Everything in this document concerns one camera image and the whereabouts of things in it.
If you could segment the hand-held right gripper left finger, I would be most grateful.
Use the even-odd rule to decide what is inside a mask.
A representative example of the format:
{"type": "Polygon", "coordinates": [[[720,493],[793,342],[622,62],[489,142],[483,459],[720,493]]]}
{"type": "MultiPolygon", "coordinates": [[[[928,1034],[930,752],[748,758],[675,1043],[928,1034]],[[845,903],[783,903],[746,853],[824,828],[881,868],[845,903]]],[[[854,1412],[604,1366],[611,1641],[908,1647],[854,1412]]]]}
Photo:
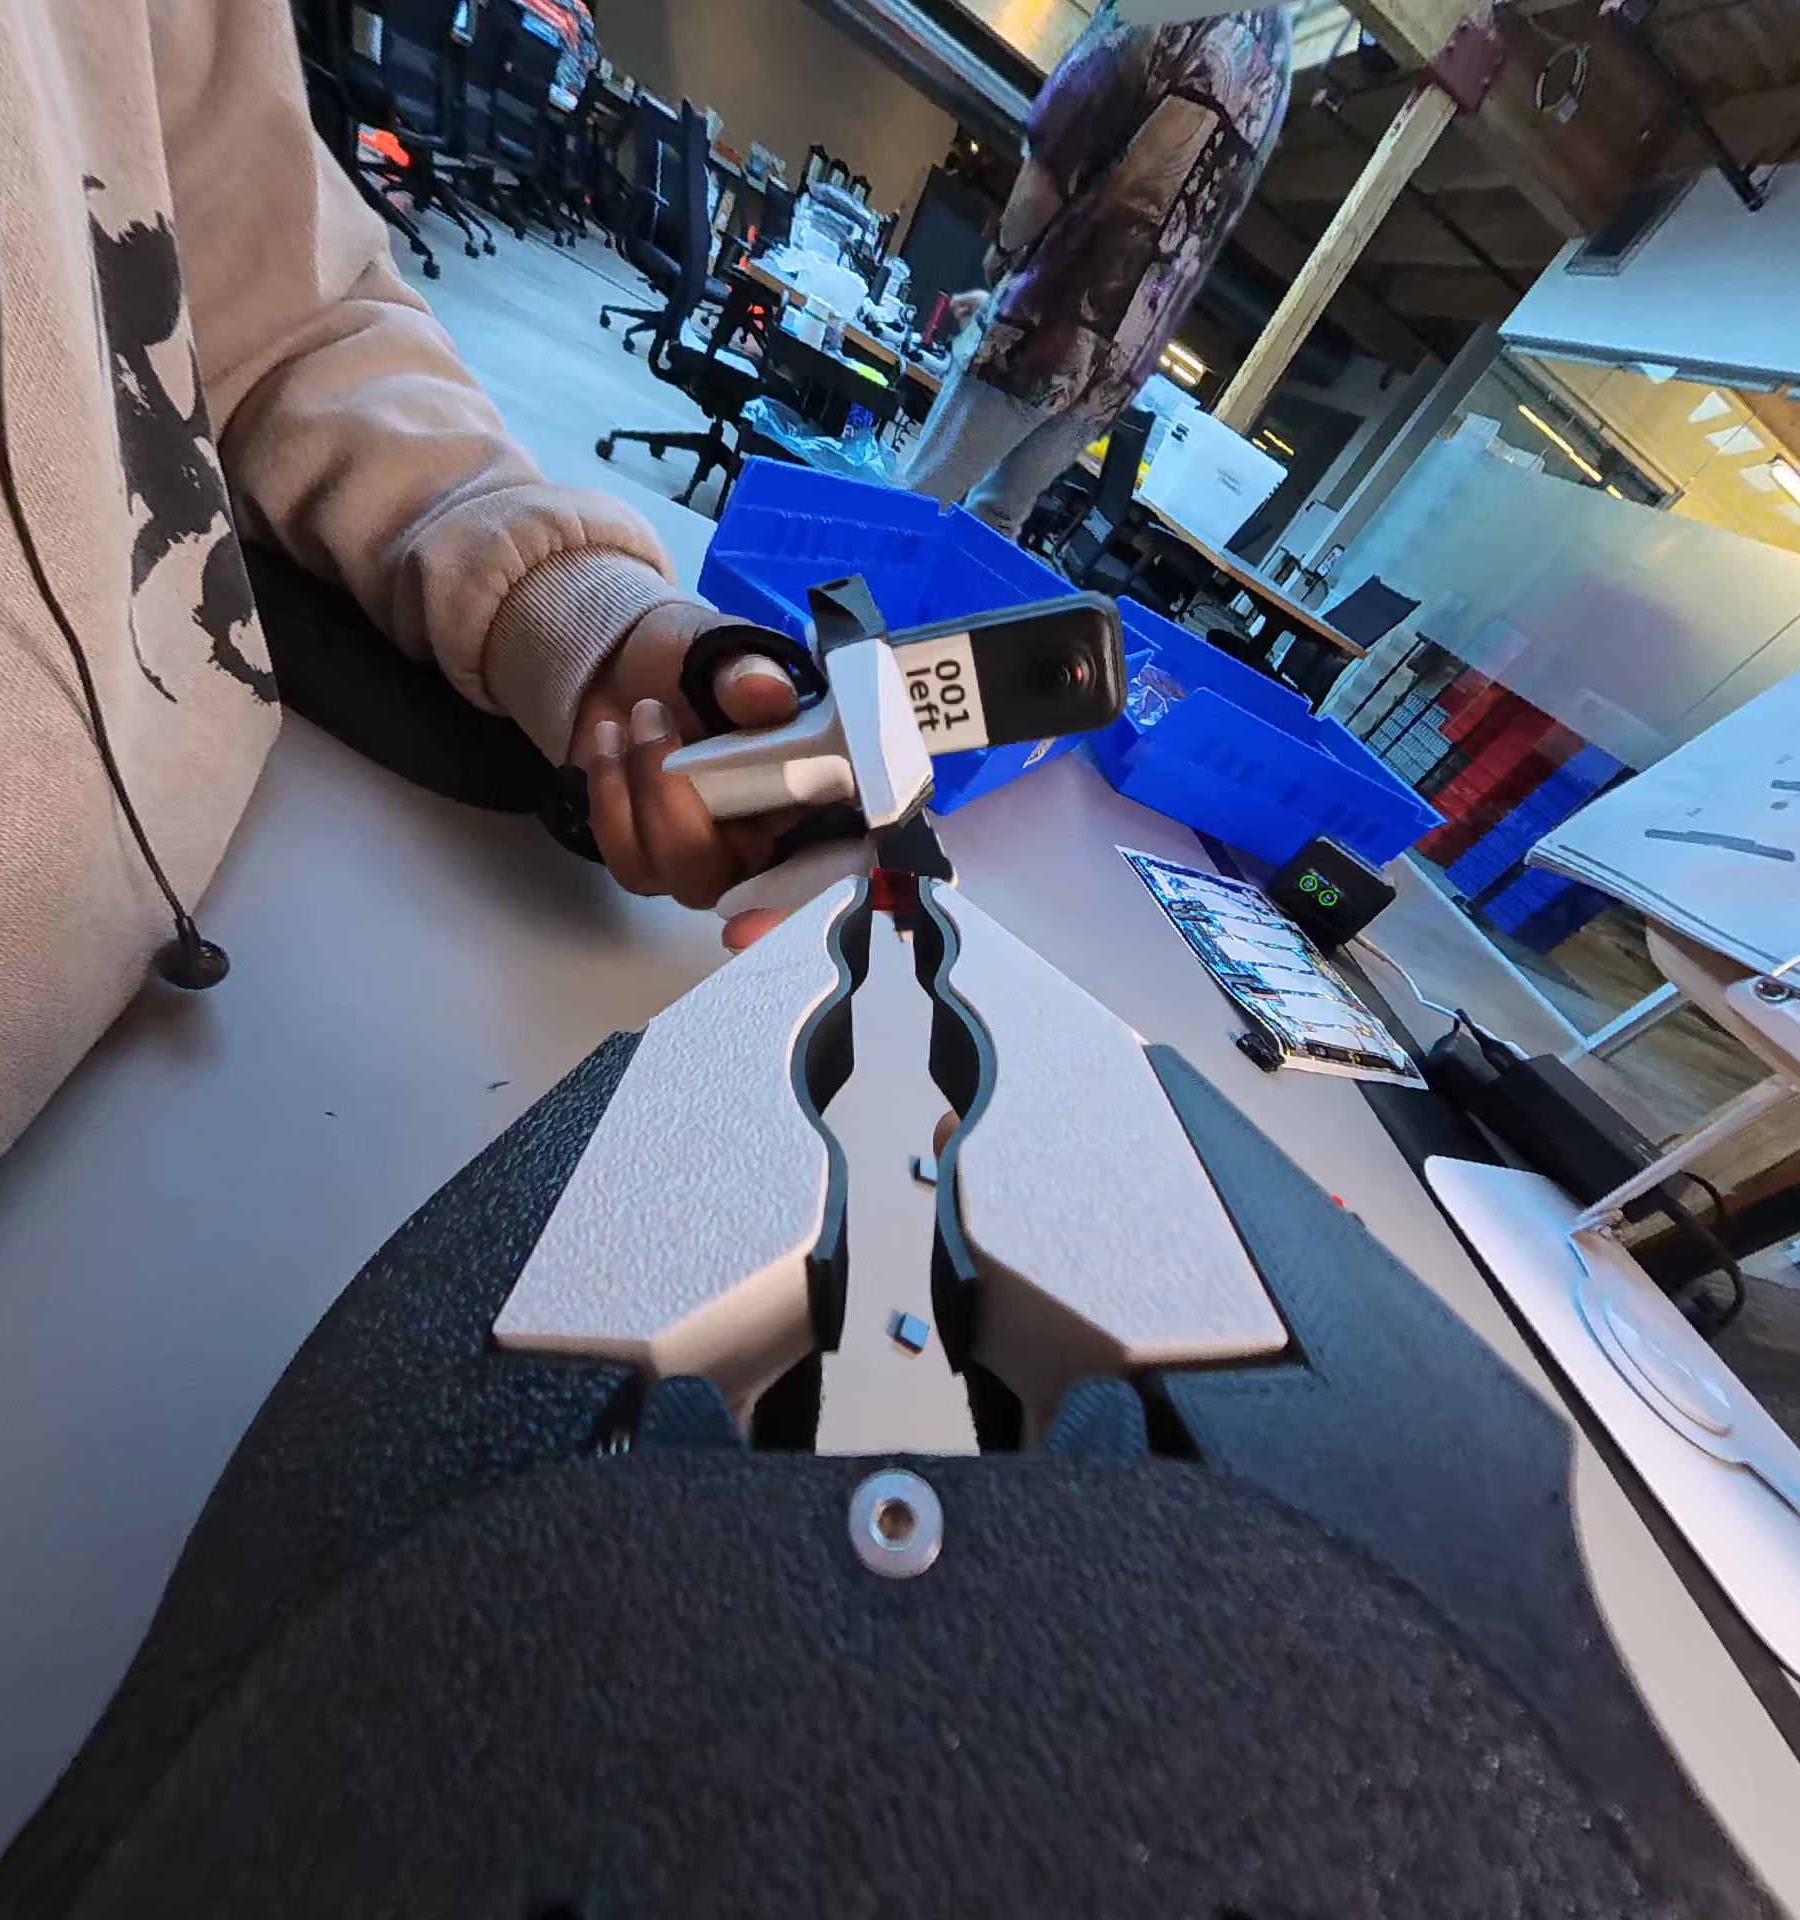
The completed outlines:
{"type": "Polygon", "coordinates": [[[847,1155],[872,887],[828,887],[645,1026],[493,1324],[508,1358],[712,1382],[812,1452],[847,1308],[847,1155]]]}

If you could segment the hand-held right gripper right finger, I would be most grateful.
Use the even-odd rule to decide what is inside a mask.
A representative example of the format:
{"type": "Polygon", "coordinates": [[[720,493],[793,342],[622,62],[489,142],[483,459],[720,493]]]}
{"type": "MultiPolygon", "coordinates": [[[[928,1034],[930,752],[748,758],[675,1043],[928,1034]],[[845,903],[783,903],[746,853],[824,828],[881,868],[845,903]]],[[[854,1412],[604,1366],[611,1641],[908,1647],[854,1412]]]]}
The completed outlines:
{"type": "Polygon", "coordinates": [[[936,1145],[932,1295],[979,1448],[1070,1389],[1262,1367],[1294,1332],[1148,1043],[952,883],[916,883],[936,1145]]]}

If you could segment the person's left hand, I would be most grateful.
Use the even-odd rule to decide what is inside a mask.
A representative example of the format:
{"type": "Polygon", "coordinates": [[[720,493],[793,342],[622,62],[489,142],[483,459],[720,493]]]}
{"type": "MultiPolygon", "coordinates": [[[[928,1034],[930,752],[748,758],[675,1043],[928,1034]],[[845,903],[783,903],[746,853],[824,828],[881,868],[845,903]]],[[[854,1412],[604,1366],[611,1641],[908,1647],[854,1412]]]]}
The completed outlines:
{"type": "Polygon", "coordinates": [[[828,887],[865,871],[861,849],[812,851],[779,860],[778,840],[796,812],[721,824],[667,758],[705,737],[679,692],[679,667],[697,639],[720,626],[697,601],[649,612],[588,685],[567,758],[585,771],[588,824],[620,887],[709,908],[724,947],[741,953],[828,887]]]}

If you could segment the white box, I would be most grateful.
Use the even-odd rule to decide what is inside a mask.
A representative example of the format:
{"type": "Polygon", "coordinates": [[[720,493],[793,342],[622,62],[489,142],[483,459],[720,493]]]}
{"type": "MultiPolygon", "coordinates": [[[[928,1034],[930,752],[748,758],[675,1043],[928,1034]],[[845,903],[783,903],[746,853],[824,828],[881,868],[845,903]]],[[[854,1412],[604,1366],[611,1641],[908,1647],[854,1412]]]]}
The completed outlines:
{"type": "Polygon", "coordinates": [[[1149,437],[1132,499],[1180,539],[1222,551],[1286,478],[1286,463],[1222,421],[1183,412],[1149,437]]]}

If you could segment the sticker sheet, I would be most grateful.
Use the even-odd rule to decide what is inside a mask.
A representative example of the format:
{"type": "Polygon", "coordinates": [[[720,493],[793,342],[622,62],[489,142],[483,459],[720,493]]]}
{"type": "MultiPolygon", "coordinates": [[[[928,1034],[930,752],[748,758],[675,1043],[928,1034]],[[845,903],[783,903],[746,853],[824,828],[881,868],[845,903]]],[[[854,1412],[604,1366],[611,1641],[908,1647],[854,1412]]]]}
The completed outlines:
{"type": "Polygon", "coordinates": [[[1246,882],[1118,849],[1204,972],[1286,1054],[1285,1069],[1422,1092],[1427,1081],[1387,1020],[1246,882]]]}

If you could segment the black charger green lights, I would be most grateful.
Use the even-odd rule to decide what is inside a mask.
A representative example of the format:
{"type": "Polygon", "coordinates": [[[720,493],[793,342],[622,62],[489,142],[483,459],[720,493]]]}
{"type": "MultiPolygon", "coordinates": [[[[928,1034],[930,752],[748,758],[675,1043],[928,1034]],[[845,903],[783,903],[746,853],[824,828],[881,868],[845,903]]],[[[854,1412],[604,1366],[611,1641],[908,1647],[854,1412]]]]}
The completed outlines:
{"type": "Polygon", "coordinates": [[[1321,953],[1338,953],[1396,900],[1389,877],[1331,838],[1307,842],[1264,882],[1273,908],[1321,953]]]}

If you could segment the white stand base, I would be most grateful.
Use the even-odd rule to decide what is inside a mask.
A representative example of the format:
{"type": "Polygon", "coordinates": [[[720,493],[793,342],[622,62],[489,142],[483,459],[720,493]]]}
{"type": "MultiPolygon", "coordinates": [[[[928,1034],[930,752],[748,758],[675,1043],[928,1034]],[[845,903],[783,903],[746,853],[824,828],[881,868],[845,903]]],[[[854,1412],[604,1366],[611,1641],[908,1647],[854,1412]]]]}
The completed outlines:
{"type": "Polygon", "coordinates": [[[1454,1157],[1424,1172],[1592,1424],[1800,1682],[1800,1444],[1553,1182],[1454,1157]]]}

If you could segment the cluttered wooden table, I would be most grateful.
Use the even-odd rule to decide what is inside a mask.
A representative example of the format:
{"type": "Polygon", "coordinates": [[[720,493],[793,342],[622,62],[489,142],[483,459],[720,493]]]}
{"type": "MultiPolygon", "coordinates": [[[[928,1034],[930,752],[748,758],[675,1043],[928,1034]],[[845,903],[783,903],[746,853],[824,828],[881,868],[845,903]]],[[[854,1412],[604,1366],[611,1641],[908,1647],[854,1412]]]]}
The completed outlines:
{"type": "Polygon", "coordinates": [[[765,179],[761,214],[729,235],[732,295],[802,429],[895,446],[928,422],[982,289],[919,292],[863,184],[765,179]]]}

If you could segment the black power adapter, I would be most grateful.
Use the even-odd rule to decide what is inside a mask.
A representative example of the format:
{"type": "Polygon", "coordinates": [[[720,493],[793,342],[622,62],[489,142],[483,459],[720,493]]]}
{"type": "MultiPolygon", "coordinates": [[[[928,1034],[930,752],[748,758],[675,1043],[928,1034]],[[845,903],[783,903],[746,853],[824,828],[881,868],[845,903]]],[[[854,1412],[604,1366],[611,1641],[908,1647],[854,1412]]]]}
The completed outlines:
{"type": "Polygon", "coordinates": [[[1603,1200],[1658,1157],[1628,1116],[1553,1054],[1489,1052],[1461,1026],[1433,1043],[1424,1077],[1526,1168],[1580,1201],[1603,1200]]]}

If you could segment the stack of red blue bins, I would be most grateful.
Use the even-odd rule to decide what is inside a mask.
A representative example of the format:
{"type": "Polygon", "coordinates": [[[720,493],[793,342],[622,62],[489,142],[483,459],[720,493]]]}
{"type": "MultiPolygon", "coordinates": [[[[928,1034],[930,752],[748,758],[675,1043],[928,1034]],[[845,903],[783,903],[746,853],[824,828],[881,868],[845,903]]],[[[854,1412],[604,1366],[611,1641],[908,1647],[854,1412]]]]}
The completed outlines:
{"type": "Polygon", "coordinates": [[[1427,641],[1352,727],[1434,810],[1413,853],[1489,933],[1547,954],[1614,906],[1532,853],[1631,778],[1620,758],[1427,641]]]}

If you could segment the black office chair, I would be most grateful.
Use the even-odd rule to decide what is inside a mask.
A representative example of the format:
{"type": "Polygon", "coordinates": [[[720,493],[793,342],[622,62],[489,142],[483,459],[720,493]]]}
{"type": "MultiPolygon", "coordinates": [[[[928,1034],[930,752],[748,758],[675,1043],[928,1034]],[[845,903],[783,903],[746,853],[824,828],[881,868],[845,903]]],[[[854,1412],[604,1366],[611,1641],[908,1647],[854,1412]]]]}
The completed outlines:
{"type": "Polygon", "coordinates": [[[624,258],[664,295],[664,305],[652,314],[649,372],[688,397],[706,427],[699,432],[613,429],[601,437],[594,453],[611,461],[618,446],[645,446],[655,458],[691,452],[697,468],[677,493],[677,504],[691,506],[694,493],[720,470],[715,514],[724,515],[742,472],[744,409],[768,395],[768,371],[734,347],[735,324],[726,314],[715,318],[715,329],[705,338],[692,329],[712,292],[712,143],[705,116],[691,102],[660,112],[643,100],[634,128],[638,160],[652,165],[630,189],[620,242],[624,258]]]}

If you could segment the black quilted wrist rest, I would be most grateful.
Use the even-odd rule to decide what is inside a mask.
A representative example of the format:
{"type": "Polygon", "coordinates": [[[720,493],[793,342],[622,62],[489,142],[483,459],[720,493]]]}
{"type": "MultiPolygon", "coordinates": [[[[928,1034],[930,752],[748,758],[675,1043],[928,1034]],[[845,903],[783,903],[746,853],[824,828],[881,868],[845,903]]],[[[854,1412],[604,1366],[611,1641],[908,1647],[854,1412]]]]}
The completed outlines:
{"type": "Polygon", "coordinates": [[[442,800],[536,819],[601,863],[585,775],[558,767],[514,721],[472,705],[430,662],[408,658],[360,602],[242,540],[285,707],[381,770],[442,800]]]}

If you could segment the row of black office chairs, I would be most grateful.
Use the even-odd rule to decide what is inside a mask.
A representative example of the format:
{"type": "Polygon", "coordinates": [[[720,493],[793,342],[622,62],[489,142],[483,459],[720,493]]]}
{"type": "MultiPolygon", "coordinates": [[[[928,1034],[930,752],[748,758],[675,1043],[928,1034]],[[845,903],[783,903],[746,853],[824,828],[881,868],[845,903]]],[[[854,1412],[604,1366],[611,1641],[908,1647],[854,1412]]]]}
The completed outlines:
{"type": "Polygon", "coordinates": [[[587,4],[291,3],[318,136],[423,277],[440,263],[423,214],[470,261],[496,232],[574,246],[587,232],[587,4]]]}

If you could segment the wooden post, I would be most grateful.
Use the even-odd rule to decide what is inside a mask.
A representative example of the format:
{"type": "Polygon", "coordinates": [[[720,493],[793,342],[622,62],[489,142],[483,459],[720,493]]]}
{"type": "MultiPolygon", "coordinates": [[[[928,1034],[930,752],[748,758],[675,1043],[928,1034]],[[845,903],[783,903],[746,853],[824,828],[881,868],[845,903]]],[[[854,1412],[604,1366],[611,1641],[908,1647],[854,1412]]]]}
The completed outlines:
{"type": "Polygon", "coordinates": [[[1457,115],[1483,106],[1504,60],[1490,27],[1490,3],[1345,3],[1343,9],[1392,56],[1412,85],[1219,400],[1219,418],[1241,434],[1257,424],[1298,351],[1444,130],[1457,115]]]}

